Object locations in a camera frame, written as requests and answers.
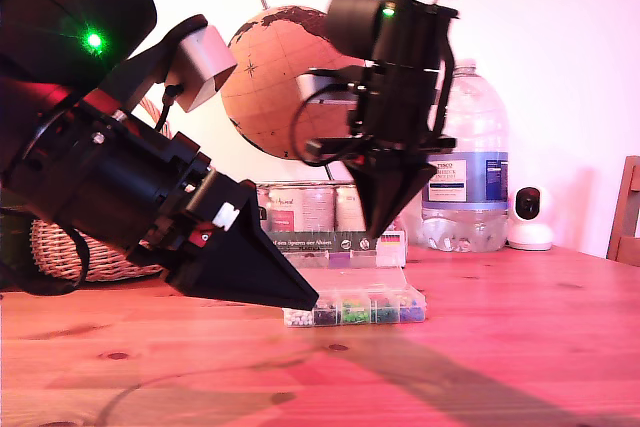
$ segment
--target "cork globe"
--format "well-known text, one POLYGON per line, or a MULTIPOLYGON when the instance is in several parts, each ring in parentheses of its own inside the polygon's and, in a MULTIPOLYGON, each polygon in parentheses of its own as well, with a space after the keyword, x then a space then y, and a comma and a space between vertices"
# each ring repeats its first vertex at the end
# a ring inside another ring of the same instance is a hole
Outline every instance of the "cork globe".
MULTIPOLYGON (((275 7, 242 25, 229 42, 238 67, 222 87, 225 111, 238 132, 258 149, 296 159, 291 119, 302 94, 296 77, 310 68, 339 69, 363 61, 344 56, 327 40, 325 14, 299 6, 275 7)), ((347 135, 348 103, 311 103, 296 126, 297 144, 347 135)))

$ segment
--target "black cable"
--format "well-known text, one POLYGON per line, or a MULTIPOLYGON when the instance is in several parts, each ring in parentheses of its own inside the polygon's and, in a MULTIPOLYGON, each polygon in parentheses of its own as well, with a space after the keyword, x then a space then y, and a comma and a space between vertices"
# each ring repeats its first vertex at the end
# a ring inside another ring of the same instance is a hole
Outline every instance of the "black cable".
POLYGON ((300 120, 300 116, 307 108, 307 105, 309 104, 309 102, 311 102, 316 97, 319 97, 320 95, 326 94, 328 92, 345 92, 346 90, 348 90, 347 84, 326 85, 320 90, 318 90, 317 92, 314 92, 313 94, 311 94, 305 100, 303 100, 300 103, 300 106, 296 110, 295 114, 293 114, 293 118, 291 119, 291 127, 289 129, 289 142, 291 143, 291 148, 293 149, 293 153, 295 154, 295 156, 298 157, 304 164, 308 165, 309 167, 324 167, 326 165, 329 165, 331 162, 340 160, 345 155, 351 153, 365 139, 364 137, 358 137, 354 139, 352 142, 349 142, 347 146, 345 146, 343 149, 341 149, 331 157, 328 157, 327 159, 320 160, 320 161, 305 159, 302 153, 300 152, 300 150, 298 149, 298 143, 296 138, 296 127, 298 125, 298 121, 300 120))
POLYGON ((162 105, 162 113, 160 114, 160 118, 155 126, 155 131, 160 132, 164 127, 164 124, 167 122, 167 117, 169 117, 169 110, 171 110, 171 104, 162 105))
MULTIPOLYGON (((26 212, 14 209, 2 208, 0 213, 3 215, 13 215, 17 217, 37 217, 33 214, 27 215, 26 212)), ((22 275, 18 270, 11 268, 8 264, 0 261, 0 273, 13 285, 23 292, 34 296, 58 296, 66 295, 77 290, 86 280, 89 273, 89 263, 91 260, 91 252, 84 238, 77 230, 71 227, 60 226, 62 230, 73 240, 76 246, 76 252, 80 258, 81 270, 78 279, 75 282, 69 282, 61 279, 30 279, 22 275)))
POLYGON ((160 114, 160 118, 155 126, 155 131, 160 132, 164 127, 164 124, 167 122, 167 117, 169 117, 169 110, 171 106, 175 102, 176 98, 180 96, 184 92, 184 87, 182 85, 167 85, 164 89, 164 94, 162 96, 162 113, 160 114))
POLYGON ((438 99, 438 110, 436 111, 436 120, 433 124, 432 138, 436 139, 442 134, 445 120, 447 117, 447 104, 449 103, 449 92, 451 90, 451 84, 453 82, 453 70, 455 68, 455 59, 453 57, 453 51, 451 50, 451 44, 449 44, 449 38, 446 30, 442 29, 440 33, 440 51, 444 59, 444 80, 442 81, 442 88, 440 89, 440 99, 438 99))

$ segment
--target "metal can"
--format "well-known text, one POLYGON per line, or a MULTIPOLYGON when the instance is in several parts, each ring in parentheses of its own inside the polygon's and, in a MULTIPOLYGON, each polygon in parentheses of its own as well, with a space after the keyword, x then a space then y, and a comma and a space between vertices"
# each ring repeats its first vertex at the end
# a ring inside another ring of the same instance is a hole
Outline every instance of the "metal can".
POLYGON ((336 230, 339 232, 365 231, 360 197, 355 185, 336 188, 336 230))
POLYGON ((334 189, 326 185, 274 184, 269 190, 273 232, 332 232, 334 189))
POLYGON ((270 227, 269 223, 271 219, 269 218, 269 186, 267 185, 258 185, 258 208, 260 209, 260 227, 265 232, 268 232, 270 227))

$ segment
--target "wicker basket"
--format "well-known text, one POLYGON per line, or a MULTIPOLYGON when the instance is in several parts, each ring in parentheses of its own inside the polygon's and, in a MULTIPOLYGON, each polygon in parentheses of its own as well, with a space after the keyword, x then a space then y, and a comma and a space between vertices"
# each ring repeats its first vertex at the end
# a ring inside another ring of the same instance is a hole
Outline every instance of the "wicker basket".
MULTIPOLYGON (((144 98, 140 105, 149 113, 154 122, 160 118, 160 111, 153 103, 144 98)), ((169 124, 162 133, 171 137, 169 124)), ((152 275, 162 270, 158 265, 139 267, 128 262, 124 256, 87 235, 81 234, 87 241, 91 253, 87 281, 105 282, 131 279, 152 275)), ((63 279, 77 279, 80 274, 80 258, 71 238, 56 224, 47 224, 36 220, 31 225, 31 252, 41 272, 63 279)))

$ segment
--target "plastic water bottle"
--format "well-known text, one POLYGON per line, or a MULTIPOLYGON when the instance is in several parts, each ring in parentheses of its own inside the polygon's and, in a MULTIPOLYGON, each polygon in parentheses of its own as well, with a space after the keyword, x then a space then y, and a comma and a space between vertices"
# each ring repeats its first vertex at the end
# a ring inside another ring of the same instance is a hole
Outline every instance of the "plastic water bottle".
POLYGON ((429 157, 438 173, 422 192, 419 241, 444 251, 499 250, 507 239, 507 114, 473 60, 456 66, 443 133, 457 146, 429 157))

